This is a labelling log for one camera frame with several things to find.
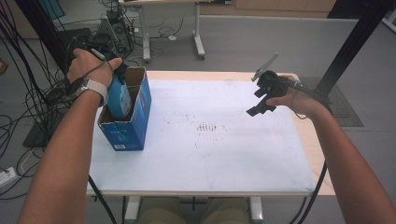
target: floor mat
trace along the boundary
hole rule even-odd
[[[300,80],[305,86],[313,90],[321,80],[321,77],[300,77]],[[355,110],[349,104],[349,101],[340,91],[337,85],[332,88],[329,94],[331,100],[330,108],[334,114],[335,119],[341,127],[363,127],[363,123],[359,119]]]

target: person's right arm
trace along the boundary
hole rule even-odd
[[[267,100],[307,115],[318,134],[346,223],[396,223],[396,209],[375,173],[325,106],[295,90]]]

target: power plug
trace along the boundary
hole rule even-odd
[[[7,171],[3,171],[2,173],[0,173],[0,188],[12,182],[15,179],[18,179],[18,177],[15,174],[14,168],[9,167]]]

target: hand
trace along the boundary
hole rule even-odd
[[[270,98],[265,103],[274,106],[285,105],[295,113],[307,115],[309,118],[323,108],[327,110],[320,102],[293,88],[288,88],[285,96]]]
[[[91,69],[102,63],[102,61],[84,49],[74,49],[73,54],[76,58],[71,63],[67,73],[67,79],[69,79],[70,83],[73,83],[76,79],[84,76]],[[121,63],[121,58],[115,58],[108,63],[103,63],[103,65],[89,73],[87,77],[108,87],[113,78],[113,70],[118,68]]]

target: person's left arm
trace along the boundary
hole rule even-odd
[[[75,49],[69,70],[73,82],[100,63],[89,52]],[[113,69],[121,59],[110,61]],[[111,83],[110,66],[104,63],[88,78],[105,86]],[[102,96],[84,91],[70,107],[49,141],[35,172],[19,223],[83,223],[91,163],[95,115]]]

